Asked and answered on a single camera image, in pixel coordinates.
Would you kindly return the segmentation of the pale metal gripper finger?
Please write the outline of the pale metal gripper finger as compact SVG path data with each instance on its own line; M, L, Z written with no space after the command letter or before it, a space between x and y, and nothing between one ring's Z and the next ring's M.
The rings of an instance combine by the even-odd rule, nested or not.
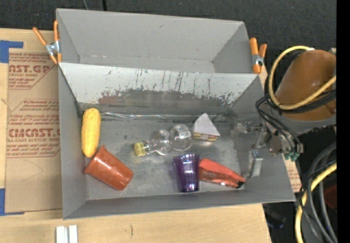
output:
M259 177L261 174L261 168L264 158L257 151L249 152L249 178Z
M262 125L253 125L251 121L238 121L233 123L231 138L237 138L239 134L256 134L262 130Z

